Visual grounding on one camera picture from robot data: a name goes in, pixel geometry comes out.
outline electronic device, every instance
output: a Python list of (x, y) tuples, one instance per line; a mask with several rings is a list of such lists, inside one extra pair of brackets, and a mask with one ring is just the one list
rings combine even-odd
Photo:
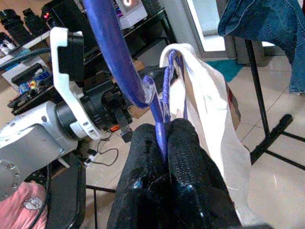
[(122, 30), (132, 27), (147, 17), (141, 0), (115, 0), (114, 8)]
[(53, 28), (68, 28), (70, 32), (82, 31), (85, 57), (99, 50), (94, 34), (85, 15), (74, 0), (54, 0), (42, 7), (41, 18)]
[(14, 42), (4, 32), (0, 32), (0, 50), (4, 55), (8, 55), (11, 51), (15, 50)]
[(0, 11), (1, 24), (20, 45), (30, 42), (34, 37), (25, 29), (21, 17), (12, 9)]
[(24, 10), (23, 15), (25, 25), (35, 37), (50, 30), (46, 23), (39, 16), (35, 15), (30, 8)]

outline teal rug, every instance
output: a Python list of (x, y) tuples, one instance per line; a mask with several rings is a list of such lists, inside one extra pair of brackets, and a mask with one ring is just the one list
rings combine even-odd
[(244, 66), (237, 63), (237, 60), (207, 61), (206, 63), (224, 75), (227, 82), (236, 77)]

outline white plastic bracket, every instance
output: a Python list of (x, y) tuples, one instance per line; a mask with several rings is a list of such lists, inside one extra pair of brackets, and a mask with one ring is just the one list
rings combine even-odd
[(94, 125), (83, 108), (80, 101), (83, 96), (82, 90), (75, 82), (70, 81), (68, 74), (59, 72), (58, 47), (68, 46), (68, 29), (54, 27), (50, 32), (50, 41), (54, 87), (72, 110), (86, 134), (93, 140), (98, 140), (102, 137), (104, 131), (99, 130)]

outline black metal stand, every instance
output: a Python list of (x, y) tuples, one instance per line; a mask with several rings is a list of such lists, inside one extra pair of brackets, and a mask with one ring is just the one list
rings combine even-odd
[(280, 123), (270, 132), (252, 41), (245, 40), (245, 43), (246, 43), (246, 48), (247, 48), (247, 52), (249, 55), (256, 96), (257, 96), (259, 110), (260, 110), (262, 121), (263, 121), (264, 132), (265, 132), (264, 140), (251, 152), (251, 163), (253, 165), (263, 153), (267, 153), (267, 154), (274, 156), (282, 161), (285, 161), (295, 167), (305, 170), (305, 166), (268, 150), (268, 148), (272, 145), (272, 143), (280, 135), (285, 135), (285, 136), (294, 138), (294, 139), (302, 141), (302, 142), (305, 142), (305, 138), (293, 135), (293, 134), (285, 131), (285, 129), (293, 121), (293, 118), (290, 114), (284, 115), (283, 118), (280, 120)]
[(86, 185), (86, 189), (92, 189), (93, 190), (93, 196), (94, 196), (94, 224), (95, 229), (98, 228), (98, 222), (97, 222), (97, 200), (96, 200), (96, 191), (102, 191), (102, 192), (109, 192), (109, 193), (115, 193), (116, 190), (109, 189), (105, 187), (97, 187), (92, 185)]

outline pink fabric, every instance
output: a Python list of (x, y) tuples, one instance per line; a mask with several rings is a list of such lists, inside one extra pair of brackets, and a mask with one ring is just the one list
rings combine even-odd
[[(0, 228), (28, 229), (45, 199), (42, 185), (23, 182), (9, 198), (0, 202)], [(34, 229), (45, 229), (47, 207)]]

